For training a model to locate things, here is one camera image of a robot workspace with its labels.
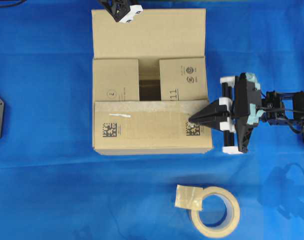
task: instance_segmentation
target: masking tape roll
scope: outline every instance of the masking tape roll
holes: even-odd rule
[[[217,239],[223,238],[231,234],[237,227],[241,215],[240,206],[236,198],[229,191],[220,187],[212,186],[204,188],[197,197],[204,200],[211,195],[215,195],[224,201],[227,210],[224,221],[218,226],[207,227],[202,223],[198,210],[190,210],[190,217],[194,226],[204,236]]]

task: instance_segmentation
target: barcode label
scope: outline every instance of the barcode label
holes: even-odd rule
[[[117,137],[117,123],[103,123],[103,137]]]
[[[186,136],[200,136],[201,128],[199,125],[186,122]]]

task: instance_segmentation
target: cardboard box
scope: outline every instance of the cardboard box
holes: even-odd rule
[[[205,58],[160,60],[162,101],[208,99]]]
[[[161,101],[160,87],[160,59],[204,57],[205,13],[205,9],[151,9],[131,24],[120,24],[105,10],[92,11],[93,147],[97,152],[185,154],[212,148],[211,130],[188,123],[208,104],[206,84],[205,97],[199,101]],[[109,100],[106,91],[114,83],[118,83],[119,98]],[[119,94],[123,85],[125,98]]]

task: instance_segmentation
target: white plastic part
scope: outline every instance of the white plastic part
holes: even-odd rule
[[[134,20],[134,16],[139,15],[141,12],[143,12],[141,5],[131,5],[128,14],[125,15],[119,22],[128,24]]]
[[[227,83],[227,85],[229,87],[234,87],[235,86],[235,76],[225,76],[225,77],[221,77],[220,79],[220,83]]]
[[[220,97],[219,98],[219,105],[220,106],[226,105],[227,111],[229,111],[229,112],[231,111],[232,104],[233,104],[233,101],[229,97]]]
[[[200,210],[202,209],[202,201],[212,195],[223,200],[227,213],[220,225],[208,227],[200,219]],[[201,188],[177,185],[175,206],[189,209],[194,226],[201,234],[208,238],[218,239],[231,234],[237,227],[241,215],[237,199],[229,191],[215,186]]]
[[[229,131],[230,133],[236,133],[234,122],[230,117],[227,117],[227,121],[220,122],[221,131]]]
[[[231,154],[231,155],[243,154],[243,152],[238,151],[238,146],[224,146],[223,152],[226,154]]]

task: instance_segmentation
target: blue cloth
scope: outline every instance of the blue cloth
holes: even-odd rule
[[[207,8],[210,100],[219,78],[255,73],[262,90],[304,90],[304,1],[143,2]],[[241,207],[226,239],[304,239],[304,142],[261,123],[249,153],[100,156],[91,147],[95,0],[29,0],[0,9],[0,240],[204,239],[176,184],[219,186]]]

